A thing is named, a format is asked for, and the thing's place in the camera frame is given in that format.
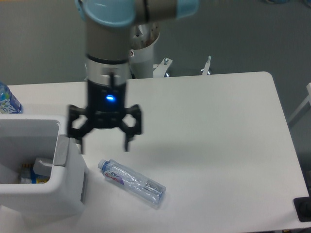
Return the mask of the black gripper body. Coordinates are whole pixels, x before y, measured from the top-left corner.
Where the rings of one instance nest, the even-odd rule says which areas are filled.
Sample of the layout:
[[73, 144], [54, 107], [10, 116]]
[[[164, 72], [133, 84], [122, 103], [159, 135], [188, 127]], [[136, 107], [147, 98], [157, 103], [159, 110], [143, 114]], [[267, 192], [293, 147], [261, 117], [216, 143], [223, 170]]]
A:
[[126, 83], [101, 85], [87, 81], [86, 127], [89, 129], [126, 129], [125, 117]]

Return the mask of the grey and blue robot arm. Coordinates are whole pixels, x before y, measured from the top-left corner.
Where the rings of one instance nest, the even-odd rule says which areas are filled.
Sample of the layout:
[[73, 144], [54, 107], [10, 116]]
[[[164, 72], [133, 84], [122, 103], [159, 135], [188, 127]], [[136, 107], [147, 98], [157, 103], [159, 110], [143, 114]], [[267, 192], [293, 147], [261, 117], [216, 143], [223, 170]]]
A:
[[67, 136], [82, 144], [93, 129], [119, 128], [124, 149], [142, 134], [139, 105], [125, 106], [131, 29], [137, 25], [194, 15], [197, 0], [78, 0], [76, 7], [86, 24], [85, 108], [68, 106]]

